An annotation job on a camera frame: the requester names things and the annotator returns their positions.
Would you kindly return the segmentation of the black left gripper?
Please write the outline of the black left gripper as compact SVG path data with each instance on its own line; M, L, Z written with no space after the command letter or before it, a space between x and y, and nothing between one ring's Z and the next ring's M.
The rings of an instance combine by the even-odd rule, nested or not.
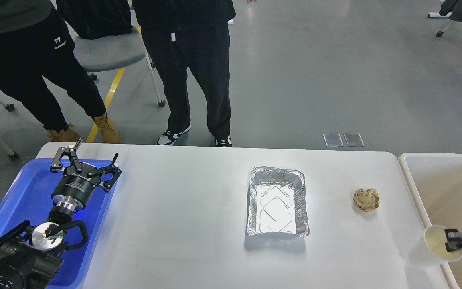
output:
M88 205L97 186L110 191L119 179L122 170L116 164L118 153L114 154L108 166L97 168L90 163L81 163L77 157L77 149L83 142L79 138L72 147L59 147L50 164L50 172L62 172L59 184L51 194L53 205L68 210L83 210ZM69 159L70 165L64 166L61 159ZM112 175L109 180L102 181L105 175Z

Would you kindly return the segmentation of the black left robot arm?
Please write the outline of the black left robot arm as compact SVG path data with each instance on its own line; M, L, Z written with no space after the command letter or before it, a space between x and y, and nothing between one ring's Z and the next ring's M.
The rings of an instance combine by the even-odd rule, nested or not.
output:
M122 170L81 161L78 141L19 172L0 203L0 289L75 289L86 276Z

